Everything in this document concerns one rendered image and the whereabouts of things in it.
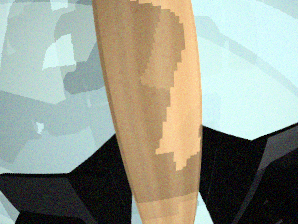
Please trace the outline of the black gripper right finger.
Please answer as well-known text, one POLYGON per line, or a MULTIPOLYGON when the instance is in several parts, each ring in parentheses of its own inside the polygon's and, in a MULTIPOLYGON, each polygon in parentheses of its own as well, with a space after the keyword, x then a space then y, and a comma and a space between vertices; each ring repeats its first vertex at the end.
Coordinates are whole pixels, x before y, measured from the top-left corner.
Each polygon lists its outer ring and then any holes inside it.
POLYGON ((267 165, 298 148, 298 121, 247 140, 202 125, 202 200, 213 224, 237 224, 267 165))

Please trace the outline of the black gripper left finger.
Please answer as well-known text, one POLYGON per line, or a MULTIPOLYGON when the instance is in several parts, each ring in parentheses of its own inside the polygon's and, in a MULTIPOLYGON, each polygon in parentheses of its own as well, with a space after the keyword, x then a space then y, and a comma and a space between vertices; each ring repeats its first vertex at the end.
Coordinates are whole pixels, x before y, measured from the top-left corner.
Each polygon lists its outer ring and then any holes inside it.
POLYGON ((77 217, 86 224, 132 224, 132 197, 116 133, 69 173, 1 173, 17 210, 77 217))

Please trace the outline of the wooden side rail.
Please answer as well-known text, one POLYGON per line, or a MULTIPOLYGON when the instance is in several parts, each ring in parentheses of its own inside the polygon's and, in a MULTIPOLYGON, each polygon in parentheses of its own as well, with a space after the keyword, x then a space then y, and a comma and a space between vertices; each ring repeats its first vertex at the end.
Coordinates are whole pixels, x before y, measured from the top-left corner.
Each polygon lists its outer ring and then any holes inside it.
POLYGON ((192 0, 92 0, 122 165, 142 224, 194 224, 202 81, 192 0))

